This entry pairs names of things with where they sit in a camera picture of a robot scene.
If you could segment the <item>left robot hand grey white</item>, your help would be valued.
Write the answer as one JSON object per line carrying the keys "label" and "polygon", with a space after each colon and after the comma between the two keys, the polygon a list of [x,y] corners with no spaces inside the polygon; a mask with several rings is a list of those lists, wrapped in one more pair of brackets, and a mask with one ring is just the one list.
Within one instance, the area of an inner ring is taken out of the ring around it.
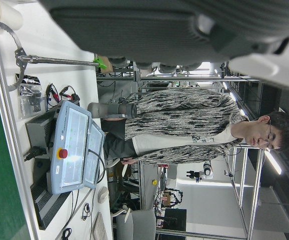
{"label": "left robot hand grey white", "polygon": [[229,61],[289,88],[289,0],[42,0],[84,50],[167,69]]}

